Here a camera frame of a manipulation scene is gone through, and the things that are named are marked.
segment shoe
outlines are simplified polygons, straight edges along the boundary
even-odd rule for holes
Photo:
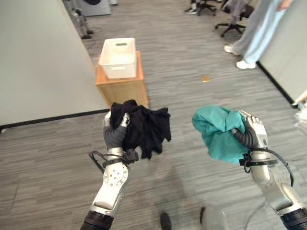
[[[190,7],[187,10],[185,10],[184,13],[185,14],[197,14],[197,10]]]
[[[225,45],[225,46],[224,46],[224,51],[227,52],[227,53],[231,53],[231,54],[233,54],[233,55],[235,55],[235,56],[239,56],[240,53],[235,52],[235,51],[233,50],[233,47],[234,47],[233,44]]]
[[[256,68],[256,63],[248,64],[248,63],[246,63],[245,60],[242,60],[242,61],[238,61],[236,63],[236,66],[239,69],[254,69],[254,68]]]
[[[165,212],[160,215],[160,224],[162,230],[172,230],[171,218]]]

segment teal shirt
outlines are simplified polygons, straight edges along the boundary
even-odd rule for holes
[[[241,145],[231,133],[232,128],[245,132],[242,117],[238,111],[230,111],[215,105],[200,108],[192,118],[196,130],[209,149],[209,155],[219,161],[239,163],[248,149]]]

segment black shoe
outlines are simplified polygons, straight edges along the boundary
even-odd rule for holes
[[[85,39],[91,39],[92,37],[90,35],[84,35],[81,37],[82,40],[85,40]]]
[[[184,11],[185,14],[197,14],[197,10],[191,8],[188,8],[187,10]]]
[[[171,218],[165,212],[160,215],[160,224],[162,230],[172,230]]]

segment black baseboard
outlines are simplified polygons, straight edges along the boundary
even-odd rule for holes
[[[264,68],[263,65],[258,61],[258,67],[264,72],[264,74],[270,79],[270,81],[276,86],[276,88],[280,91],[280,93],[285,97],[285,99],[290,103],[292,108],[297,108],[297,105],[292,105],[294,103],[293,99],[287,94],[287,92],[275,81],[274,77]]]
[[[25,126],[25,125],[42,123],[42,122],[47,122],[47,121],[55,121],[55,120],[60,120],[60,119],[66,119],[66,118],[72,118],[72,117],[78,117],[78,116],[86,116],[86,115],[92,115],[92,114],[107,113],[107,112],[109,112],[109,109],[101,109],[101,110],[95,110],[95,111],[89,111],[89,112],[83,112],[83,113],[77,113],[77,114],[54,116],[54,117],[42,118],[42,119],[37,119],[37,120],[32,120],[32,121],[23,121],[23,122],[18,122],[14,124],[3,125],[3,126],[0,126],[0,134],[1,134],[1,131],[6,128],[14,128],[18,126]]]

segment white sneaker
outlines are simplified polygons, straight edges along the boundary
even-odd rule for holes
[[[254,69],[254,68],[256,68],[256,63],[248,64],[248,63],[246,63],[245,60],[242,60],[242,61],[238,61],[236,63],[236,66],[239,69]]]
[[[227,52],[227,53],[231,53],[231,54],[233,54],[233,55],[235,55],[235,56],[239,56],[239,55],[240,55],[240,53],[235,52],[235,51],[233,50],[233,45],[232,45],[232,44],[225,45],[225,46],[224,46],[224,51]]]

